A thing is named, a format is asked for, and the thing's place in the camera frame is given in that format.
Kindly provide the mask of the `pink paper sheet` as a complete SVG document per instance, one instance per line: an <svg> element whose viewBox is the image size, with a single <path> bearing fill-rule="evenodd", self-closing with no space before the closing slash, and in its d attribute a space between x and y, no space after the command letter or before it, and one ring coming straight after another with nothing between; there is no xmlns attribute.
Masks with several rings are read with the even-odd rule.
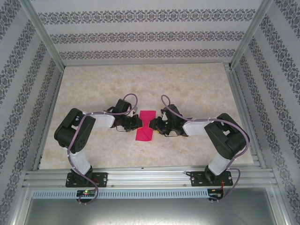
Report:
<svg viewBox="0 0 300 225"><path fill-rule="evenodd" d="M156 111L140 111L139 118L142 120L142 127L137 129L135 140L149 142L153 137L153 129L150 128L150 122L155 119Z"/></svg>

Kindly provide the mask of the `left circuit board green light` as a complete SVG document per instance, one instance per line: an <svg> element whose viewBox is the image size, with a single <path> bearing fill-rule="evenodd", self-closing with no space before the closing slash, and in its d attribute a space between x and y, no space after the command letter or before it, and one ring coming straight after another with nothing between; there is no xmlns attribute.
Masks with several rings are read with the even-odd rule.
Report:
<svg viewBox="0 0 300 225"><path fill-rule="evenodd" d="M96 191L95 190L77 190L76 197L95 197Z"/></svg>

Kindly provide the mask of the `aluminium front rail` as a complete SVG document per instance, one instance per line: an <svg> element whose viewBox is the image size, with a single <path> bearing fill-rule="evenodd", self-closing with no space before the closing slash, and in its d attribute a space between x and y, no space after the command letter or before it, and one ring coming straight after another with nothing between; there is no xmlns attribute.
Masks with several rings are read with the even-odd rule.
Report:
<svg viewBox="0 0 300 225"><path fill-rule="evenodd" d="M240 170L232 171L232 179L238 188L276 187L278 180L273 169L258 165L236 165ZM186 172L202 171L203 166L168 166L168 167L132 167L98 168L98 173L107 173L107 189L171 189L191 188ZM22 188L30 189L65 189L67 169L41 169L25 173Z"/></svg>

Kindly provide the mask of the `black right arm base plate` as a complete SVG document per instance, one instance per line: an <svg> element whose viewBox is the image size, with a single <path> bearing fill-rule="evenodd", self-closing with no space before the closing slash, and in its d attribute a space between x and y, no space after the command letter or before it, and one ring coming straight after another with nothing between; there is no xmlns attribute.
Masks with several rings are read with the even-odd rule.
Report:
<svg viewBox="0 0 300 225"><path fill-rule="evenodd" d="M223 172L221 175L209 181L205 176L205 171L186 172L190 177L191 186L193 187L217 187L217 186L233 186L232 175L229 171Z"/></svg>

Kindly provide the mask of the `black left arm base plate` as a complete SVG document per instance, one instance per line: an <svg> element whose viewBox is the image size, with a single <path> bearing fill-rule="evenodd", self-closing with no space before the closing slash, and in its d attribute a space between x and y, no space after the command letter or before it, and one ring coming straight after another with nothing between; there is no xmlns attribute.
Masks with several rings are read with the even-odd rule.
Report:
<svg viewBox="0 0 300 225"><path fill-rule="evenodd" d="M99 188L105 188L108 181L108 173L105 172L92 172L87 174L87 177L92 180ZM83 187L94 187L94 185L86 180L84 177L77 173L70 172L67 174L66 184L67 188L83 188Z"/></svg>

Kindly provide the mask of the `aluminium side rail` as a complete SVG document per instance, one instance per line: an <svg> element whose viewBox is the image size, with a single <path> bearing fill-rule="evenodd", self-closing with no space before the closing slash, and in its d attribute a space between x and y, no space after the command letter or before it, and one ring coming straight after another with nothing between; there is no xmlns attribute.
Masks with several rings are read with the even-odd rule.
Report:
<svg viewBox="0 0 300 225"><path fill-rule="evenodd" d="M57 97L58 97L58 93L59 93L59 89L60 89L60 86L61 86L61 81L62 81L64 72L65 72L65 70L62 70L60 72L58 80L55 84L55 89L53 91L53 95L52 95L52 98L51 98L49 109L47 111L47 115L46 115L46 119L45 119L45 125L44 125L44 128L42 130L40 140L38 142L37 152L36 152L34 160L33 160L31 171L37 171L39 169L40 160L42 158L43 151L44 151L44 148L45 148L45 143L46 143L46 140L47 140L47 135L49 133L51 120L52 120L52 117L53 117L53 112L54 112L54 109L55 109L55 105L56 105L56 101L57 101Z"/></svg>
<svg viewBox="0 0 300 225"><path fill-rule="evenodd" d="M244 100L238 79L236 77L236 74L234 71L232 71L232 69L230 68L229 63L223 63L224 65L224 69L232 90L232 94L234 97L234 101L236 103L238 112L239 112L239 116L241 119L241 123L242 126L244 128L244 130L247 132L249 138L250 138L250 151L252 154L256 155L258 158L258 162L259 162L259 166L261 168L267 168L267 166L265 165L260 147L259 147L259 143L257 141L256 135L255 135L255 131L254 128L252 126L252 122L248 113L248 109L246 106L246 102Z"/></svg>

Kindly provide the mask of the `aluminium frame post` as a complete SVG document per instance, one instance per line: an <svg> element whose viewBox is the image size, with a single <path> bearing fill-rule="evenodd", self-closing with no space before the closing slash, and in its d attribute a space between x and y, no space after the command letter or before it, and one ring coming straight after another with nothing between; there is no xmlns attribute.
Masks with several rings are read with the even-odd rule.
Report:
<svg viewBox="0 0 300 225"><path fill-rule="evenodd" d="M267 13L269 7L271 6L273 0L262 0L259 8L257 9L249 27L247 28L245 35L243 36L233 58L230 62L230 69L233 70L236 68L237 64L240 61L243 53L245 52L248 44L250 43L253 35L255 34L256 30L258 29L262 19L264 18L265 14Z"/></svg>
<svg viewBox="0 0 300 225"><path fill-rule="evenodd" d="M54 62L56 63L56 66L59 68L60 71L63 71L65 69L65 64L63 63L63 60L53 43L50 35L48 34L45 26L42 23L42 20L40 19L38 13L34 9L31 0L19 0L21 6L23 7L26 15L31 20L31 23L35 27L38 35L40 36L41 40L44 42L47 50L49 51L51 57L53 58Z"/></svg>

